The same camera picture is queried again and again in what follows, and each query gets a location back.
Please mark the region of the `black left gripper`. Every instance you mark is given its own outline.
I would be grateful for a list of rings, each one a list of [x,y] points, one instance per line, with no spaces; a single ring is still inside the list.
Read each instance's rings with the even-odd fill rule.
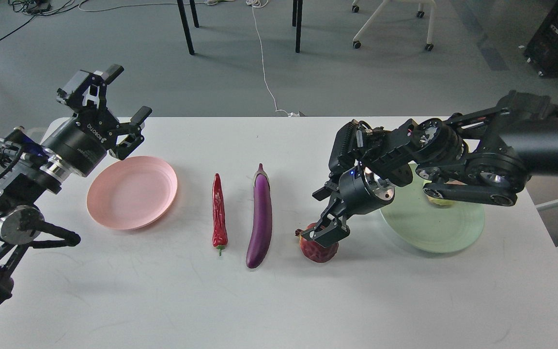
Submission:
[[[144,122],[153,112],[142,106],[130,122],[120,123],[107,108],[106,91],[124,67],[111,65],[106,71],[79,70],[56,91],[56,101],[73,110],[73,117],[62,123],[42,142],[79,176],[87,177],[108,154],[124,160],[144,141]]]

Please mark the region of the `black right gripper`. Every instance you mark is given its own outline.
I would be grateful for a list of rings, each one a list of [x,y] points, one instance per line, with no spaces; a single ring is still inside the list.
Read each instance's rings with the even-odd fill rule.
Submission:
[[[341,201],[329,203],[319,221],[301,232],[301,237],[324,248],[332,247],[350,235],[348,216],[365,215],[387,206],[394,201],[395,194],[394,186],[363,166],[355,166],[342,175],[330,173],[312,197],[317,201],[329,197]]]

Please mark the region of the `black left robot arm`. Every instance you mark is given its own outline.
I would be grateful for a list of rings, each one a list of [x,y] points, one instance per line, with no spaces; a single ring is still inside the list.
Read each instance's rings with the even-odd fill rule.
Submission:
[[[42,143],[22,127],[0,139],[0,305],[11,298],[12,274],[29,248],[74,247],[80,236],[45,221],[36,206],[49,191],[58,193],[72,173],[88,176],[110,155],[126,159],[143,141],[142,128],[151,114],[142,106],[129,122],[120,122],[107,108],[106,90],[122,72],[80,70],[57,91],[57,101],[73,115]]]

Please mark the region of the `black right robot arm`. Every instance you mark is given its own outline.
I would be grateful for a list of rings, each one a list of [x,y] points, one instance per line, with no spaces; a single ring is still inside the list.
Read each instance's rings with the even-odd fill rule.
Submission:
[[[313,193],[328,199],[301,238],[328,248],[348,237],[347,220],[394,201],[395,188],[428,181],[434,198],[510,207],[533,175],[558,176],[558,105],[510,91],[496,106],[442,121],[413,119],[394,130],[350,121],[336,134],[329,179]]]

